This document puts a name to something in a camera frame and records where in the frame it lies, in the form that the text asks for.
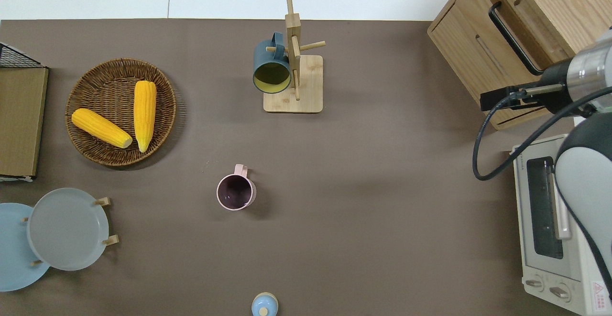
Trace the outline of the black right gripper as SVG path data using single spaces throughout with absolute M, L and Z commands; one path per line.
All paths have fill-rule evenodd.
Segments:
M 519 96 L 516 99 L 506 97 L 511 95 L 512 88 L 498 88 L 481 93 L 481 111 L 515 108 L 562 108 L 568 104 L 567 87 L 563 83 L 539 85 L 525 83 L 515 86 Z

